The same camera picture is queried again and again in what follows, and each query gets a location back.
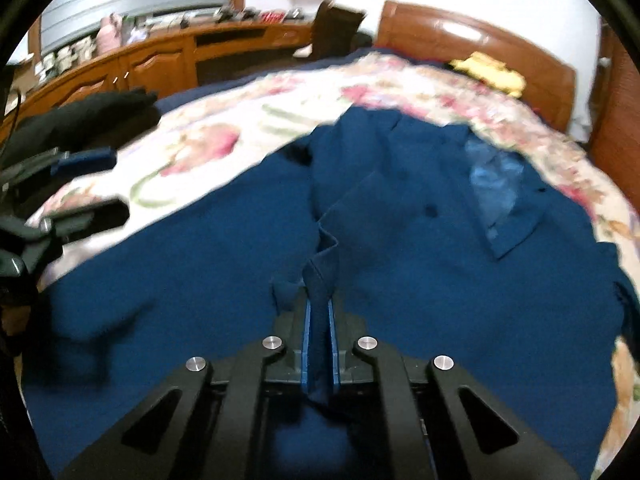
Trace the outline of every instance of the floral blanket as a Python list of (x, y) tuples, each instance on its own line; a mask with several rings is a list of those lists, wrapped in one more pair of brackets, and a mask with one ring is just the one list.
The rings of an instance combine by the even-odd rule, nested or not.
[[(333, 123), (352, 104), (399, 108), (444, 126), (468, 123), (475, 133), (526, 156), (549, 184), (580, 203), (598, 240), (615, 242), (620, 266), (640, 285), (640, 220), (620, 190), (564, 134), (529, 107), (464, 76), (371, 53), (312, 72), (281, 72), (191, 102), (162, 117), (155, 130), (124, 148), (113, 171), (78, 178), (36, 213), (120, 195), (130, 219), (120, 229), (70, 244), (43, 276), (42, 287), (145, 226), (224, 186), (269, 153)], [(618, 405), (594, 478), (610, 463), (640, 414), (640, 378), (628, 347), (612, 341)]]

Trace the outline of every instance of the cabinet door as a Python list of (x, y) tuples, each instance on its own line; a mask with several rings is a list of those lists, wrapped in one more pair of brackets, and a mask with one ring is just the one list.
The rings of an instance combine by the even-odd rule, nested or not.
[(79, 73), (74, 78), (53, 88), (41, 101), (47, 108), (62, 106), (84, 99), (98, 92), (118, 90), (118, 60), (99, 63), (97, 66)]
[(138, 50), (123, 57), (121, 65), (129, 89), (142, 86), (158, 92), (159, 98), (197, 86), (188, 41), (167, 41)]

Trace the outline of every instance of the wooden desk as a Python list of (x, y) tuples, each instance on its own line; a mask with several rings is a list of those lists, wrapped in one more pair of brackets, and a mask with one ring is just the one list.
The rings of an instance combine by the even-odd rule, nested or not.
[[(198, 86), (196, 63), (217, 57), (273, 49), (295, 49), (311, 43), (310, 23), (221, 23), (161, 34), (121, 47), (63, 73), (29, 95), (20, 117), (96, 92), (144, 87), (168, 97)], [(0, 142), (9, 134), (14, 112), (0, 126)]]

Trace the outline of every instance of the blue garment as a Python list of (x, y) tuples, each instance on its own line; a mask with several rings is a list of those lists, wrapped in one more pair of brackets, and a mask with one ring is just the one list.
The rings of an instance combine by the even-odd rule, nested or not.
[[(466, 126), (351, 108), (50, 287), (23, 387), (54, 472), (190, 356), (268, 334), (286, 308), (279, 284), (302, 277), (312, 398), (329, 379), (326, 302), (339, 286), (373, 336), (452, 356), (588, 478), (634, 290), (580, 206), (477, 142)], [(482, 168), (516, 198), (478, 191)], [(278, 478), (378, 477), (347, 425), (310, 408), (270, 442)]]

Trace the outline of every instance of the bed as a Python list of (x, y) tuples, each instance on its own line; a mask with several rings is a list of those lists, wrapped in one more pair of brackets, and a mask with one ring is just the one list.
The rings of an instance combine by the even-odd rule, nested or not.
[[(443, 70), (438, 64), (465, 59), (476, 50), (506, 62), (526, 78), (522, 101)], [(226, 184), (268, 160), (270, 153), (305, 137), (319, 125), (334, 123), (352, 105), (398, 109), (437, 126), (468, 123), (491, 145), (521, 153), (548, 184), (585, 209), (598, 240), (615, 243), (620, 266), (638, 290), (640, 221), (615, 184), (563, 133), (571, 117), (574, 92), (574, 70), (522, 38), (468, 16), (388, 1), (375, 49), (341, 60), (324, 60), (304, 70), (252, 76), (168, 98), (159, 104), (165, 112), (159, 126), (121, 150), (113, 171), (77, 179), (53, 196), (31, 221), (114, 194), (129, 200), (131, 216), (122, 229), (67, 246), (64, 257), (49, 267), (41, 286), (53, 314), (39, 326), (53, 332), (65, 351), (92, 352), (103, 364), (115, 359), (117, 350), (105, 347), (100, 336), (104, 327), (116, 326), (117, 320), (128, 319), (129, 314), (144, 317), (146, 307), (135, 314), (121, 311), (118, 304), (123, 298), (111, 290), (101, 274), (107, 264), (117, 266), (122, 258), (134, 258), (135, 254), (122, 253), (124, 249), (117, 257), (113, 250), (98, 254), (115, 246), (132, 250), (131, 244), (119, 244), (129, 237), (137, 239), (133, 235), (162, 219), (162, 225), (170, 225), (179, 215), (167, 218), (169, 215), (213, 190), (223, 192)], [(76, 267), (79, 269), (66, 276)], [(84, 272), (83, 283), (91, 283), (85, 285), (84, 292), (79, 283), (69, 285), (78, 281), (80, 270)], [(109, 280), (116, 278), (122, 277), (109, 276)], [(162, 294), (182, 294), (179, 287), (167, 290), (156, 285)], [(88, 295), (91, 305), (96, 306), (95, 310), (92, 307), (95, 320), (90, 329), (71, 319), (78, 314), (79, 307), (71, 304), (77, 303), (79, 294)], [(81, 304), (87, 308), (88, 301)], [(260, 333), (258, 321), (246, 320), (248, 334)], [(122, 332), (118, 341), (126, 341), (131, 328), (118, 330)], [(162, 327), (160, 333), (167, 330)], [(188, 347), (187, 341), (180, 344)], [(640, 379), (630, 350), (622, 338), (612, 340), (611, 346), (618, 405), (597, 462), (593, 457), (596, 474), (610, 463), (640, 414)], [(81, 443), (86, 446), (114, 423), (108, 416), (92, 416), (92, 427), (80, 430), (76, 420), (74, 444), (55, 444), (56, 432), (68, 427), (70, 413), (96, 409), (92, 402), (108, 392), (110, 378), (104, 370), (88, 372), (86, 368), (92, 365), (78, 364), (77, 355), (75, 361), (54, 362), (49, 356), (45, 364), (38, 364), (43, 355), (38, 352), (43, 349), (26, 357), (26, 402), (45, 456), (58, 471)], [(78, 366), (80, 372), (68, 376), (60, 370), (57, 375), (43, 371), (46, 366), (61, 367), (62, 363)], [(141, 372), (135, 384), (126, 383), (130, 391), (120, 397), (123, 405), (115, 411), (124, 414), (140, 391), (151, 387), (175, 364), (171, 360), (158, 362), (153, 373)], [(30, 367), (42, 369), (30, 374)], [(59, 413), (47, 413), (54, 401), (60, 403)]]

